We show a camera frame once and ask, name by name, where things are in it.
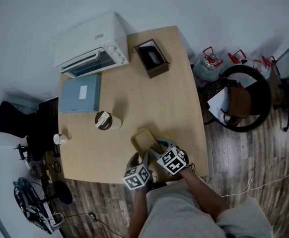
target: blue folder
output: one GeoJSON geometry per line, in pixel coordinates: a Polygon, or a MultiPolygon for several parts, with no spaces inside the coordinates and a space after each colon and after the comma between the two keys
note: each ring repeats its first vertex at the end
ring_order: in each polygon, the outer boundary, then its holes
{"type": "Polygon", "coordinates": [[[90,75],[63,82],[60,113],[98,112],[100,76],[90,75]]]}

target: white cup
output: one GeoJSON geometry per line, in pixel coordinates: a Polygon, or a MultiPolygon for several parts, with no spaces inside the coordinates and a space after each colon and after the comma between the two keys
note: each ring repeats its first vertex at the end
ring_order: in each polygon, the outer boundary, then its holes
{"type": "Polygon", "coordinates": [[[63,134],[55,134],[53,137],[54,144],[64,145],[67,143],[68,138],[63,134]]]}
{"type": "Polygon", "coordinates": [[[113,115],[111,115],[111,116],[113,118],[113,123],[109,129],[119,129],[121,127],[121,125],[123,124],[123,122],[118,117],[115,117],[113,115]]]}

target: person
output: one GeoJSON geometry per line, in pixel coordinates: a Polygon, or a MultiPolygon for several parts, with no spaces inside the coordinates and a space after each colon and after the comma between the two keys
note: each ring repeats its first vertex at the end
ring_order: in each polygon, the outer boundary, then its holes
{"type": "Polygon", "coordinates": [[[182,180],[146,193],[136,189],[128,238],[270,238],[272,227],[254,198],[229,209],[190,168],[182,180]]]}

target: wooden floor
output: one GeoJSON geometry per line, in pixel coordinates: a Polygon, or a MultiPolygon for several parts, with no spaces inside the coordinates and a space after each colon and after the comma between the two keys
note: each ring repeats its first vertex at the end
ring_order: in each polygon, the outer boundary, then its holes
{"type": "MultiPolygon", "coordinates": [[[[280,101],[280,96],[273,87],[274,101],[280,101]]],[[[283,110],[271,110],[264,124],[248,133],[230,131],[216,122],[205,126],[209,159],[209,175],[204,178],[207,184],[219,195],[227,195],[245,191],[249,178],[253,180],[250,184],[253,188],[289,175],[289,131],[282,131],[286,121],[283,110]]],[[[123,185],[64,179],[63,173],[57,177],[69,186],[73,203],[65,205],[54,200],[56,212],[65,216],[93,212],[113,231],[126,237],[133,198],[123,185]]],[[[275,237],[289,238],[289,177],[226,200],[234,207],[249,197],[255,197],[261,205],[275,237]]],[[[62,229],[68,238],[117,237],[101,223],[94,223],[87,214],[66,218],[62,229]]]]}

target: cable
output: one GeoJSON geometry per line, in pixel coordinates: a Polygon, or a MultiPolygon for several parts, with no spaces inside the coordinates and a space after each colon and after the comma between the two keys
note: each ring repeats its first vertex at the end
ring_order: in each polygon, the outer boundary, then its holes
{"type": "Polygon", "coordinates": [[[203,125],[204,125],[204,126],[209,125],[209,124],[211,124],[211,123],[214,122],[214,121],[215,121],[215,119],[212,118],[211,120],[204,122],[203,125]]]}
{"type": "Polygon", "coordinates": [[[195,165],[194,165],[194,163],[187,165],[187,167],[191,168],[192,172],[195,173],[195,165]]]}
{"type": "Polygon", "coordinates": [[[37,182],[30,182],[30,183],[35,183],[35,184],[37,184],[37,185],[40,185],[41,186],[41,188],[42,188],[42,191],[41,191],[41,193],[40,193],[40,195],[39,195],[39,197],[41,196],[41,194],[42,194],[42,192],[44,191],[44,189],[43,189],[43,186],[41,185],[41,184],[39,184],[39,183],[37,183],[37,182]]]}
{"type": "Polygon", "coordinates": [[[255,187],[255,188],[250,188],[250,187],[249,187],[250,184],[251,184],[252,181],[253,181],[253,179],[250,178],[250,179],[248,179],[248,181],[247,181],[247,184],[248,184],[248,188],[247,188],[247,190],[245,190],[245,191],[243,191],[243,192],[240,192],[240,193],[229,194],[229,195],[225,195],[225,196],[221,196],[221,197],[236,196],[236,195],[244,194],[244,193],[248,192],[249,190],[259,189],[259,188],[261,188],[261,187],[263,187],[263,186],[265,186],[265,185],[268,185],[268,184],[271,184],[271,183],[274,183],[274,182],[277,182],[277,181],[283,180],[283,179],[285,179],[285,178],[287,178],[287,177],[289,177],[289,175],[288,175],[288,176],[285,176],[285,177],[283,177],[283,178],[281,178],[281,179],[278,179],[278,180],[274,180],[274,181],[271,181],[271,182],[265,183],[265,184],[263,184],[263,185],[260,185],[260,186],[258,186],[258,187],[255,187]]]}
{"type": "Polygon", "coordinates": [[[53,192],[49,190],[49,187],[50,187],[50,186],[53,186],[53,185],[51,184],[51,185],[48,185],[48,186],[46,187],[45,195],[46,195],[46,193],[48,193],[48,196],[52,196],[52,195],[53,195],[53,192]]]}
{"type": "Polygon", "coordinates": [[[33,181],[33,182],[30,182],[30,183],[36,183],[37,185],[40,185],[42,187],[42,189],[43,189],[43,186],[41,184],[37,183],[37,182],[33,181]]]}
{"type": "Polygon", "coordinates": [[[55,172],[60,173],[62,171],[61,164],[58,162],[56,156],[52,154],[55,161],[53,162],[53,165],[50,164],[44,164],[45,166],[50,166],[52,169],[54,169],[55,172]]]}
{"type": "Polygon", "coordinates": [[[120,234],[118,234],[118,233],[115,233],[114,231],[112,231],[105,223],[103,223],[101,220],[98,220],[98,219],[96,219],[96,218],[92,218],[93,219],[93,222],[97,222],[97,221],[99,221],[100,223],[102,223],[106,228],[108,228],[108,230],[110,231],[110,232],[112,232],[113,234],[115,234],[115,235],[118,235],[118,236],[120,236],[120,237],[122,237],[122,238],[125,238],[125,237],[123,237],[123,236],[121,236],[120,234]]]}
{"type": "Polygon", "coordinates": [[[62,216],[62,218],[56,219],[56,220],[62,219],[62,222],[61,222],[61,223],[63,223],[64,218],[69,218],[69,217],[73,217],[73,216],[80,216],[80,215],[83,215],[83,214],[88,214],[88,215],[93,219],[93,222],[99,221],[100,223],[102,223],[102,224],[103,224],[110,232],[112,232],[113,234],[118,235],[118,236],[120,236],[120,237],[122,237],[122,238],[125,238],[125,237],[121,236],[120,234],[115,233],[114,231],[112,231],[104,222],[102,222],[101,220],[97,219],[92,213],[84,212],[84,213],[74,214],[74,215],[70,215],[70,216],[63,216],[61,213],[54,213],[54,214],[52,215],[52,217],[54,217],[54,216],[57,215],[57,214],[59,214],[59,215],[62,216]]]}

